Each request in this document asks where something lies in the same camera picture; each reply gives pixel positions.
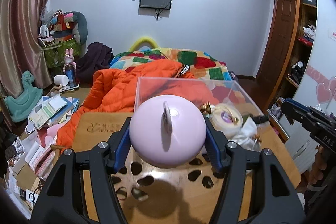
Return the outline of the person's right hand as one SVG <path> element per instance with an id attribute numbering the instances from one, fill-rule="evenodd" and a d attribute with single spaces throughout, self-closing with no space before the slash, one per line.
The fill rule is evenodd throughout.
<path id="1" fill-rule="evenodd" d="M 315 184 L 323 179 L 323 171 L 326 169 L 326 161 L 322 156 L 323 147 L 318 147 L 318 152 L 315 154 L 315 161 L 309 172 L 309 184 Z"/>

